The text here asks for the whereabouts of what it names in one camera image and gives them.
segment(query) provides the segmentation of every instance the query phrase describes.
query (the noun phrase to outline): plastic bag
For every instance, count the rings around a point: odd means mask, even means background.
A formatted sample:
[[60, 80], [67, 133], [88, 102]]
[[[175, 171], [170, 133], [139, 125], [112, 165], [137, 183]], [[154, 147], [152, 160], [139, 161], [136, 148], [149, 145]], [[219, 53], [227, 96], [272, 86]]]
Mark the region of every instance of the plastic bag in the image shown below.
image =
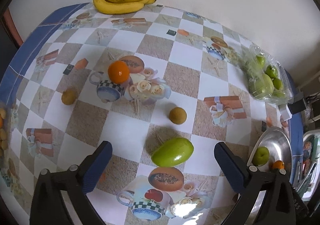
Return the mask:
[[243, 66], [249, 92], [257, 100], [271, 104], [286, 104], [293, 98], [292, 89], [280, 63], [256, 45], [243, 54]]

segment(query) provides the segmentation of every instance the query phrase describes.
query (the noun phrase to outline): orange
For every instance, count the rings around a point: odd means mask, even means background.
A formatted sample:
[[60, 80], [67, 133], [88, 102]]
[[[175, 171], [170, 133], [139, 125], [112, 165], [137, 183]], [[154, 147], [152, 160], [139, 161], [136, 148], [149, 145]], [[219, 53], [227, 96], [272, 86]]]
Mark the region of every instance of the orange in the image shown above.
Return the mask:
[[281, 160], [274, 162], [272, 165], [272, 169], [276, 169], [276, 168], [284, 169], [284, 162], [282, 162]]
[[125, 62], [115, 61], [108, 68], [108, 75], [112, 82], [120, 84], [129, 78], [129, 67]]

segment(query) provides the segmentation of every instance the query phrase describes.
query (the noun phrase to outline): stainless steel bowl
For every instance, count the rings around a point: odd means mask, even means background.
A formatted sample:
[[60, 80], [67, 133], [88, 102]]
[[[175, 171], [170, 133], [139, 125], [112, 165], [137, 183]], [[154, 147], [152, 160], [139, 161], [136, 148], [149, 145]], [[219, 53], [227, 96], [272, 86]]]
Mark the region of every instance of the stainless steel bowl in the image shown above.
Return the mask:
[[[259, 166], [258, 169], [263, 172], [270, 172], [272, 164], [277, 160], [282, 160], [284, 162], [284, 169], [286, 170], [288, 176], [290, 177], [292, 172], [292, 152], [290, 142], [288, 137], [283, 132], [282, 129], [277, 127], [268, 128], [262, 136], [259, 138], [258, 142], [254, 146], [252, 153], [247, 162], [247, 166], [252, 165], [252, 158], [258, 147], [266, 147], [270, 152], [269, 161], [263, 165]], [[261, 207], [263, 198], [266, 191], [261, 191], [258, 198], [252, 208], [252, 211], [245, 224], [251, 225], [254, 222], [255, 217]]]

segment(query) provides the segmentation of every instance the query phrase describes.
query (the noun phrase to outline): screw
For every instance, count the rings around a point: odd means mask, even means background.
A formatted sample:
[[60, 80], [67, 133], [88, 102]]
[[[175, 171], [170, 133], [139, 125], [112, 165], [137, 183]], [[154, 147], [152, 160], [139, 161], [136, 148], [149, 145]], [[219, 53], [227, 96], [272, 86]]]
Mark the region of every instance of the screw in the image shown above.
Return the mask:
[[257, 172], [258, 171], [258, 168], [254, 165], [251, 165], [249, 166], [249, 170], [252, 171], [252, 172]]
[[76, 164], [73, 164], [72, 166], [69, 167], [69, 170], [74, 172], [78, 169], [78, 166]]
[[279, 169], [279, 173], [285, 175], [287, 172], [284, 169]]
[[48, 172], [47, 169], [42, 169], [41, 172], [40, 172], [40, 174], [45, 175], [45, 174], [47, 174], [47, 172]]

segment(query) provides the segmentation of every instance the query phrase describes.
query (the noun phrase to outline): table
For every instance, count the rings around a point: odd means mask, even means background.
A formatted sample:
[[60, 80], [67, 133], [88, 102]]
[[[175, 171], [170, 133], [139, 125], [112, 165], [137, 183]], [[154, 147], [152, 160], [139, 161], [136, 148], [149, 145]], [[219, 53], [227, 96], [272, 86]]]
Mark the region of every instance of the table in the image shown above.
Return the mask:
[[[214, 159], [215, 144], [224, 141], [247, 162], [262, 134], [262, 121], [282, 127], [278, 108], [249, 95], [238, 67], [239, 55], [251, 44], [215, 21], [162, 5], [126, 15], [100, 14], [91, 3], [53, 12], [19, 49], [0, 85], [0, 100], [10, 108], [10, 143], [1, 174], [14, 197], [29, 214], [42, 169], [59, 172], [80, 164], [107, 140], [113, 156], [87, 194], [106, 224], [220, 224], [235, 193]], [[99, 83], [97, 72], [106, 72], [114, 60], [131, 60], [132, 82], [116, 87], [101, 77], [104, 86], [113, 88], [107, 98], [126, 91], [107, 102], [92, 83]], [[67, 106], [61, 94], [70, 87], [78, 98]], [[156, 100], [145, 105], [130, 101], [135, 98]], [[175, 106], [187, 112], [182, 125], [168, 119]], [[192, 142], [192, 156], [176, 168], [155, 171], [150, 154], [161, 141], [177, 136]], [[160, 190], [150, 181], [152, 174], [159, 174], [153, 178], [165, 186], [179, 182], [172, 180], [178, 177], [182, 187]], [[162, 200], [153, 206], [159, 192]], [[148, 203], [159, 216], [141, 214]], [[192, 215], [172, 207], [186, 203], [196, 203]]]

